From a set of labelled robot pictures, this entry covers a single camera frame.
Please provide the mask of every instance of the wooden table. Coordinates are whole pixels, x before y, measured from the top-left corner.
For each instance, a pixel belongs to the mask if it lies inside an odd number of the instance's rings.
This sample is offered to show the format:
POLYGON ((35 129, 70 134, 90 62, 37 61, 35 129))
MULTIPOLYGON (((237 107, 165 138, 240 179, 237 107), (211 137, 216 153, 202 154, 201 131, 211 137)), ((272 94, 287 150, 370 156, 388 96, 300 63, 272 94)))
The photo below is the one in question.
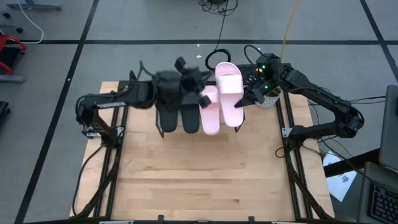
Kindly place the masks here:
MULTIPOLYGON (((117 87, 118 82, 103 82, 101 93, 117 87)), ((290 100, 295 123, 311 126, 306 98, 291 95, 290 100)), ((112 113, 112 109, 100 111, 108 124, 112 113)), ((165 220, 246 221, 248 216, 256 221, 294 220, 285 161, 275 156, 282 146, 276 108, 248 106, 245 114, 238 133, 224 124, 216 136, 207 136, 202 130, 186 134, 178 127, 162 139, 155 127, 154 108, 130 108, 111 218, 156 220, 164 215, 165 220)), ((99 139, 88 140, 84 160, 99 145, 99 139)), ((318 150, 313 139, 304 145, 318 150)), ((98 188, 104 152, 95 155, 83 172, 78 211, 98 188)), ((334 216, 320 156, 305 148, 301 153, 309 191, 334 216)), ((107 196, 106 192, 101 214, 107 196)), ((298 197, 305 217, 299 190, 298 197)))

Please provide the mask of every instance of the black floor line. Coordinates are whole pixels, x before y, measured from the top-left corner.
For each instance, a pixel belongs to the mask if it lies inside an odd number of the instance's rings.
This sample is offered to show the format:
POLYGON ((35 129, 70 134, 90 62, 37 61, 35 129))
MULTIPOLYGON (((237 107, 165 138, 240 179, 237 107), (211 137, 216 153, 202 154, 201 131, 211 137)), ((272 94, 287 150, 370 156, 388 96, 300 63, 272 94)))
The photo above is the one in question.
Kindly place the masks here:
MULTIPOLYGON (((23 40, 23 42, 35 42, 36 40, 23 40)), ((115 44, 115 45, 165 45, 165 44, 217 44, 218 40, 86 40, 84 44, 115 44)), ((41 44, 78 44, 79 40, 43 40, 41 44)), ((221 44, 282 44, 283 40, 220 40, 221 44)), ((286 40, 289 45, 377 45, 378 40, 286 40)))
POLYGON ((70 83, 72 81, 73 75, 75 74, 76 66, 78 64, 78 61, 79 61, 79 58, 80 58, 80 55, 81 55, 81 51, 83 50, 84 41, 87 38, 87 34, 88 34, 89 29, 90 29, 91 22, 93 21, 94 14, 95 14, 95 11, 96 11, 96 8, 97 8, 97 5, 98 5, 98 1, 99 0, 94 0, 93 1, 93 5, 91 6, 90 13, 88 14, 88 18, 87 18, 87 21, 86 21, 85 28, 83 29, 83 33, 81 34, 81 37, 80 37, 80 40, 79 40, 79 43, 78 43, 78 47, 77 47, 76 52, 75 52, 75 56, 73 57, 72 63, 70 65, 70 68, 69 68, 69 71, 68 71, 68 75, 67 75, 67 77, 65 79, 65 83, 63 84, 63 88, 62 88, 62 91, 61 91, 60 98, 58 99, 57 106, 55 107, 55 111, 54 111, 54 114, 53 114, 52 119, 51 119, 50 127, 47 130, 47 134, 45 135, 43 146, 42 146, 42 148, 40 150, 40 154, 39 154, 39 157, 38 157, 38 159, 36 161, 36 165, 34 167, 32 176, 30 177, 30 181, 29 181, 29 184, 28 184, 28 186, 26 188, 24 198, 22 199, 21 206, 19 207, 18 214, 17 214, 17 217, 15 219, 15 223, 20 224, 20 223, 24 222, 26 213, 27 213, 28 208, 29 208, 30 201, 32 200, 33 193, 35 191, 37 182, 38 182, 39 177, 40 177, 40 173, 42 171, 42 168, 43 168, 43 165, 44 165, 44 162, 45 162, 45 158, 46 158, 47 153, 48 153, 49 148, 50 148, 50 143, 51 143, 51 140, 53 138, 53 135, 54 135, 54 132, 55 132, 55 128, 57 127, 57 123, 58 123, 59 117, 60 117, 61 112, 62 112, 63 104, 65 103, 65 99, 66 99, 67 94, 68 94, 70 83))
POLYGON ((398 68, 396 65, 396 61, 394 60, 394 58, 392 57, 390 50, 388 49, 387 43, 386 41, 384 41, 383 36, 381 35, 381 32, 376 24, 376 21, 374 20, 372 13, 369 9, 368 4, 366 3, 365 0, 361 0, 361 5, 365 11, 366 16, 368 17, 368 20, 372 26, 372 29, 374 31, 374 34, 376 35, 378 41, 380 42, 380 46, 381 49, 383 50, 384 55, 386 56, 387 62, 390 65, 390 68, 392 70, 392 73, 394 74, 394 76, 396 77, 397 81, 398 81, 398 68))

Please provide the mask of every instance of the white paper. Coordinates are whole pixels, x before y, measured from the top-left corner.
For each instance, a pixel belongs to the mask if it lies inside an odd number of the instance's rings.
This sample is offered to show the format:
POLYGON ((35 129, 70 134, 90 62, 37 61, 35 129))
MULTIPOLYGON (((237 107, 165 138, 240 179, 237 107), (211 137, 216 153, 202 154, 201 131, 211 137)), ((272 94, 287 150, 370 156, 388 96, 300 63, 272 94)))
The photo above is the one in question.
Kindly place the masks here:
MULTIPOLYGON (((341 161, 341 159, 329 151, 329 154, 323 158, 323 166, 334 164, 341 161)), ((328 182, 329 193, 332 194, 340 202, 343 201, 345 195, 356 176, 355 171, 345 172, 344 174, 336 175, 326 179, 328 182)))

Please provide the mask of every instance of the white basket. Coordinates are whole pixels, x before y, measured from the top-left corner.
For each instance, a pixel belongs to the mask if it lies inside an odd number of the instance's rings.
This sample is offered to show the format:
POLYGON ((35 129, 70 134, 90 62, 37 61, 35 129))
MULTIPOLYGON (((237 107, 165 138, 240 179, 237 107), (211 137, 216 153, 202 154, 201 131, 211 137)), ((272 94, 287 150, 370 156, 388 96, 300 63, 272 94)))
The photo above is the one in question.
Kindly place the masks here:
POLYGON ((279 96, 275 96, 275 97, 268 97, 268 96, 264 96, 265 100, 263 103, 259 103, 256 102, 257 106, 261 107, 261 108, 271 108, 275 105, 276 101, 278 101, 279 96))

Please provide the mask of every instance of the gray floor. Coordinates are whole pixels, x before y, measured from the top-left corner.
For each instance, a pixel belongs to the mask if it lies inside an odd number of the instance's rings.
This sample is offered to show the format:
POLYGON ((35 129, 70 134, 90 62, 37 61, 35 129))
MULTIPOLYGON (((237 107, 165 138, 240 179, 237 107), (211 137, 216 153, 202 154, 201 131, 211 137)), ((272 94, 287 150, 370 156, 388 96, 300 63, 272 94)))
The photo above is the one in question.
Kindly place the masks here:
MULTIPOLYGON (((45 40, 78 40, 93 0, 63 1, 63 11, 27 11, 45 32, 45 40)), ((283 39, 294 6, 291 1, 240 1, 225 20, 223 39, 283 39)), ((367 0, 386 40, 398 40, 394 23, 394 0, 367 0)), ((21 39, 38 39, 40 33, 21 12, 9 11, 12 20, 25 29, 21 39)), ((203 12, 196 1, 186 0, 99 0, 88 40, 172 40, 217 39, 222 17, 203 12)), ((296 40, 377 40, 359 1, 301 0, 288 39, 296 40)), ((280 54, 280 45, 257 45, 263 52, 280 54)), ((25 76, 22 85, 0 83, 0 100, 11 104, 12 113, 0 134, 0 222, 12 223, 43 145, 65 77, 77 45, 29 45, 16 68, 25 76)), ((75 100, 98 92, 101 82, 128 78, 139 60, 150 71, 173 69, 183 56, 187 65, 205 69, 204 61, 215 45, 84 45, 66 102, 52 139, 43 171, 30 203, 25 222, 67 218, 72 203, 86 139, 75 122, 75 100)), ((220 45, 232 54, 234 63, 247 63, 244 45, 220 45)), ((398 46, 389 46, 398 59, 398 46)), ((211 64, 225 60, 215 55, 211 64)), ((384 95, 386 86, 397 84, 379 45, 287 45, 285 62, 306 74, 312 82, 346 99, 384 95)), ((352 155, 379 147, 383 104, 359 105, 366 124, 354 139, 339 139, 352 155)), ((318 109, 320 122, 332 114, 318 109)), ((317 122, 314 110, 313 120, 317 122)), ((337 144, 330 143, 345 156, 337 144)), ((343 203, 333 201, 339 217, 355 217, 360 178, 356 178, 343 203)))

